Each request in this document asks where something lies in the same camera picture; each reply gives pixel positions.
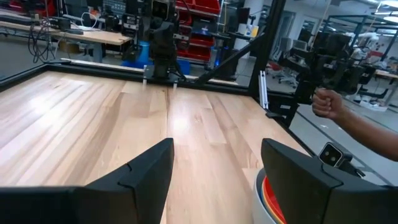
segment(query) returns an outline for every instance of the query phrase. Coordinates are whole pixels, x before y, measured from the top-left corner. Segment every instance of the human hand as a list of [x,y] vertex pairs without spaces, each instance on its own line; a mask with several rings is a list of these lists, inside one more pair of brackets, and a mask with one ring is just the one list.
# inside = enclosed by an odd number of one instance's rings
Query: human hand
[[343,106],[341,95],[333,90],[318,89],[312,97],[312,111],[333,121],[344,118],[346,108]]

